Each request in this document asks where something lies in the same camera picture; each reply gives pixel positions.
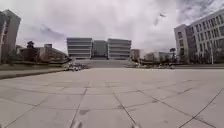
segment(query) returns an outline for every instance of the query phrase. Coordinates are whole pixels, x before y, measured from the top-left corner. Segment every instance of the tree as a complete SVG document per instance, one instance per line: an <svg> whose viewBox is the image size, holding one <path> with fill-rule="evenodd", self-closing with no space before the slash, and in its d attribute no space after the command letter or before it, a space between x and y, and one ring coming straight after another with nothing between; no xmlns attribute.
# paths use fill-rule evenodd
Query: tree
<svg viewBox="0 0 224 128"><path fill-rule="evenodd" d="M174 59L175 59L175 51L176 51L175 48L171 48L171 49L170 49L170 52L172 53L172 62L173 62Z"/></svg>
<svg viewBox="0 0 224 128"><path fill-rule="evenodd" d="M24 58L26 61L34 62L38 56L38 49L34 48L34 43L29 41L27 43L27 49L24 51Z"/></svg>

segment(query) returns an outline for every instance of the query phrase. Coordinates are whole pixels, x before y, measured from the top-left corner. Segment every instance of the paved plaza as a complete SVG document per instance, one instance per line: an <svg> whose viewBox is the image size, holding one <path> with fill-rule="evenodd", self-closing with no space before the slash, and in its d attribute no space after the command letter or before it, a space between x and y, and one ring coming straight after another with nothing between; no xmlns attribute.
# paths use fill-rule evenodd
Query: paved plaza
<svg viewBox="0 0 224 128"><path fill-rule="evenodd" d="M3 128L223 128L224 70L88 69L0 80Z"/></svg>

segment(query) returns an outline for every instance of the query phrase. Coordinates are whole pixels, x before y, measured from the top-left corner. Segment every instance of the sky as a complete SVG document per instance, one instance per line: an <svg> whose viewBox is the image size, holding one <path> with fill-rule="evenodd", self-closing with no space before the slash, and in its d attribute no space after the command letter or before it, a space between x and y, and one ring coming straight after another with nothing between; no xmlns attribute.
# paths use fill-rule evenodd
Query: sky
<svg viewBox="0 0 224 128"><path fill-rule="evenodd" d="M0 0L21 23L17 44L46 43L67 52L67 37L132 40L145 52L176 46L174 28L224 7L224 0Z"/></svg>

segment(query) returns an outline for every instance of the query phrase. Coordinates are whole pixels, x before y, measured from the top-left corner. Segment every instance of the stone tile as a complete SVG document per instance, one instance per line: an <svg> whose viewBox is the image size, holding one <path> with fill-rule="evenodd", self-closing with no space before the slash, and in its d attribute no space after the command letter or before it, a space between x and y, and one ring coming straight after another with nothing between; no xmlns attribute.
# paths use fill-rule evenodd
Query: stone tile
<svg viewBox="0 0 224 128"><path fill-rule="evenodd" d="M76 88L87 88L88 86L89 86L89 82L86 82L86 81L71 82L69 85L69 87L76 87Z"/></svg>
<svg viewBox="0 0 224 128"><path fill-rule="evenodd" d="M75 120L83 128L131 128L132 121L124 110L80 110Z"/></svg>
<svg viewBox="0 0 224 128"><path fill-rule="evenodd" d="M195 116L209 103L209 101L203 100L198 96L191 93L183 93L163 101L182 112Z"/></svg>
<svg viewBox="0 0 224 128"><path fill-rule="evenodd" d="M148 90L143 92L158 100L176 95L176 93L161 90L161 89L153 89L153 90Z"/></svg>
<svg viewBox="0 0 224 128"><path fill-rule="evenodd" d="M192 121L184 125L182 128L213 128L213 127L193 119Z"/></svg>
<svg viewBox="0 0 224 128"><path fill-rule="evenodd" d="M110 89L114 93L124 93L124 92L133 92L133 91L138 91L134 87L110 87Z"/></svg>
<svg viewBox="0 0 224 128"><path fill-rule="evenodd" d="M144 91L144 90L149 90L149 89L155 89L157 87L153 86L153 85L149 85L149 84L138 84L135 86L135 88L137 90Z"/></svg>
<svg viewBox="0 0 224 128"><path fill-rule="evenodd" d="M159 102L129 108L128 112L141 128L178 128L191 119Z"/></svg>
<svg viewBox="0 0 224 128"><path fill-rule="evenodd" d="M59 90L62 90L64 87L50 87L50 86L46 86L46 87L42 87L42 88L38 88L36 91L38 92L46 92L46 93L58 93Z"/></svg>
<svg viewBox="0 0 224 128"><path fill-rule="evenodd" d="M69 128L75 110L58 110L37 107L8 128Z"/></svg>
<svg viewBox="0 0 224 128"><path fill-rule="evenodd" d="M43 88L46 86L43 85L23 85L23 86L19 86L17 87L18 89L23 89L23 90L28 90L28 91L36 91L40 88Z"/></svg>
<svg viewBox="0 0 224 128"><path fill-rule="evenodd" d="M82 110L115 109L119 107L120 103L114 95L85 95L80 105Z"/></svg>
<svg viewBox="0 0 224 128"><path fill-rule="evenodd" d="M141 92L129 92L116 94L124 107L141 105L153 102L154 100Z"/></svg>
<svg viewBox="0 0 224 128"><path fill-rule="evenodd" d="M113 94L109 88L87 88L86 94L98 95L98 94Z"/></svg>
<svg viewBox="0 0 224 128"><path fill-rule="evenodd" d="M40 104L48 96L48 93L30 92L19 89L8 89L0 93L0 98L31 105Z"/></svg>
<svg viewBox="0 0 224 128"><path fill-rule="evenodd" d="M108 85L105 82L90 82L89 88L97 88L97 87L107 87Z"/></svg>
<svg viewBox="0 0 224 128"><path fill-rule="evenodd" d="M4 128L32 108L31 105L0 99L0 124Z"/></svg>
<svg viewBox="0 0 224 128"><path fill-rule="evenodd" d="M54 82L54 83L48 84L48 86L51 86L51 87L68 87L70 85L71 83L69 82Z"/></svg>
<svg viewBox="0 0 224 128"><path fill-rule="evenodd" d="M189 82L183 82L183 83L180 83L180 84L177 84L174 86L164 87L162 89L171 91L174 93L180 93L180 92L192 90L196 87L199 87L200 85L201 85L201 82L199 82L199 81L189 81Z"/></svg>
<svg viewBox="0 0 224 128"><path fill-rule="evenodd" d="M40 106L58 109L77 109L81 99L81 95L52 95Z"/></svg>
<svg viewBox="0 0 224 128"><path fill-rule="evenodd" d="M86 88L64 88L60 90L59 94L84 94L86 91Z"/></svg>
<svg viewBox="0 0 224 128"><path fill-rule="evenodd" d="M224 103L222 102L214 102L210 104L204 111L202 111L198 117L198 119L203 120L209 124L212 124L216 128L223 128L224 122Z"/></svg>

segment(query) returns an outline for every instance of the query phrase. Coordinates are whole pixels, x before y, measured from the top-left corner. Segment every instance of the white building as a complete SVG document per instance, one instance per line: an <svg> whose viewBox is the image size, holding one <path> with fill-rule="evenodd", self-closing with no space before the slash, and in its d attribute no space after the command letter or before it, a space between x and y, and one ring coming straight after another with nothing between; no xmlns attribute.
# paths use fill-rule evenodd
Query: white building
<svg viewBox="0 0 224 128"><path fill-rule="evenodd" d="M109 59L130 59L131 40L108 39Z"/></svg>
<svg viewBox="0 0 224 128"><path fill-rule="evenodd" d="M224 9L174 29L178 59L185 62L218 60L224 49Z"/></svg>
<svg viewBox="0 0 224 128"><path fill-rule="evenodd" d="M92 38L67 38L68 56L73 59L91 59Z"/></svg>

